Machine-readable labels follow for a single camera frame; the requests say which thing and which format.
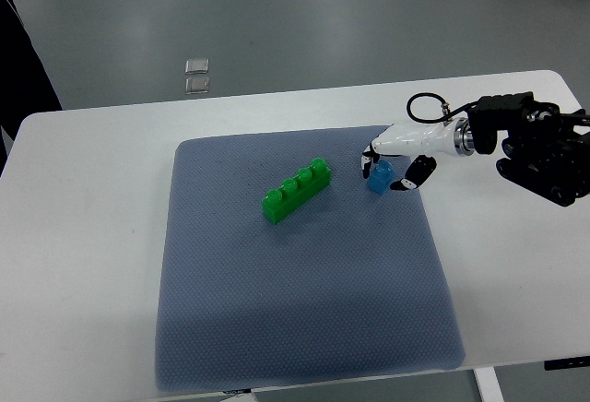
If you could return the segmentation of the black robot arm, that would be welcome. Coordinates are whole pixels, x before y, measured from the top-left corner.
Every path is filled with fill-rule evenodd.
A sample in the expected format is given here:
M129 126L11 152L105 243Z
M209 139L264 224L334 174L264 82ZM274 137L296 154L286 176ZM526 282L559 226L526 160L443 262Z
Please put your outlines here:
M478 154L500 146L504 179L562 206L589 194L589 115L562 113L531 92L480 98L466 110Z

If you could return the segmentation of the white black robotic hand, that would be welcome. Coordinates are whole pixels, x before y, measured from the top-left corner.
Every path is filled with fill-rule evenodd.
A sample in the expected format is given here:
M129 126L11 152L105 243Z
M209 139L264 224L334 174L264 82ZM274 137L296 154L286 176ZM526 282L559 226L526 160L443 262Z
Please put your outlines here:
M391 190L415 190L422 186L437 167L434 156L445 153L466 157L475 152L469 122L465 118L440 124L420 124L410 121L390 125L361 153L364 179L370 177L372 165L380 157L413 158L406 174L390 184Z

